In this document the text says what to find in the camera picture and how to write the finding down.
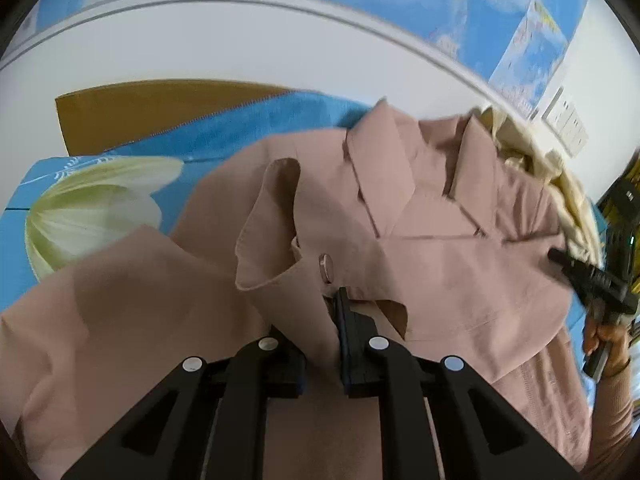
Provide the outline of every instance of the cream fabric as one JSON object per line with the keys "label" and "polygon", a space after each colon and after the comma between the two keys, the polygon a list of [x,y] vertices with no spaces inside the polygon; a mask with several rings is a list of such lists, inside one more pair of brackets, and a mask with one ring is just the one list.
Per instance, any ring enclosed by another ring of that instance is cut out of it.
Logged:
{"label": "cream fabric", "polygon": [[602,248],[591,203],[580,181],[555,150],[546,155],[536,146],[529,130],[519,128],[502,110],[490,107],[480,115],[505,164],[542,181],[551,195],[567,247],[574,258],[601,267]]}

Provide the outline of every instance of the silver screw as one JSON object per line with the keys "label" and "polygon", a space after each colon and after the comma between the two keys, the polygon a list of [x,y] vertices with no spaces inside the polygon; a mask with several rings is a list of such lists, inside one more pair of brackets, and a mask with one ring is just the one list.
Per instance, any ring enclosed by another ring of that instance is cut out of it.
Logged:
{"label": "silver screw", "polygon": [[460,370],[462,370],[462,368],[465,367],[465,362],[459,357],[452,355],[444,359],[444,365],[452,372],[459,372]]}
{"label": "silver screw", "polygon": [[202,368],[202,359],[189,357],[182,362],[182,369],[186,372],[197,372]]}
{"label": "silver screw", "polygon": [[274,337],[263,337],[258,341],[258,346],[260,347],[260,350],[270,352],[278,347],[278,340]]}
{"label": "silver screw", "polygon": [[384,350],[389,347],[389,341],[385,337],[377,335],[369,339],[369,346],[374,350]]}

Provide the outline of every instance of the coat collar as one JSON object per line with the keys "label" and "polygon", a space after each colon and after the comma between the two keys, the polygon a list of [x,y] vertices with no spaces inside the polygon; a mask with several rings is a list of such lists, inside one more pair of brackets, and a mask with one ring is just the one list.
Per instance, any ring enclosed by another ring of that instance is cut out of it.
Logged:
{"label": "coat collar", "polygon": [[[406,147],[415,146],[416,139],[409,137],[420,136],[420,131],[404,128],[400,132],[394,114],[382,100],[346,137],[362,197],[380,237],[391,235],[416,190],[414,171],[418,169],[412,169]],[[450,124],[453,138],[457,124],[455,121]],[[428,139],[427,142],[419,139],[419,142],[424,145],[422,149],[437,152]],[[478,120],[471,117],[464,130],[448,196],[489,237],[498,237],[496,165],[497,152],[491,137]]]}

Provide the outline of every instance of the person's arm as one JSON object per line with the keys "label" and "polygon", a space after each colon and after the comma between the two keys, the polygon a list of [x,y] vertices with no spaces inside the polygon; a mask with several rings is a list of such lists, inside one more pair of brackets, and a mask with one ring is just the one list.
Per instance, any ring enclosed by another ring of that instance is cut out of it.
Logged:
{"label": "person's arm", "polygon": [[596,388],[589,459],[582,470],[582,476],[588,480],[608,478],[631,441],[633,403],[626,327],[598,327],[588,317],[582,343],[585,354],[591,354],[601,340],[611,341],[612,348]]}

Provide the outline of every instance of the wall outlet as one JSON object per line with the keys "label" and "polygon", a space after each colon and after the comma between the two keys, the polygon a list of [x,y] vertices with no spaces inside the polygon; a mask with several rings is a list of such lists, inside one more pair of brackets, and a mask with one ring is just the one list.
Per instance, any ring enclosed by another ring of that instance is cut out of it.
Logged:
{"label": "wall outlet", "polygon": [[542,120],[553,130],[572,157],[580,153],[589,139],[574,103],[562,87],[542,115]]}

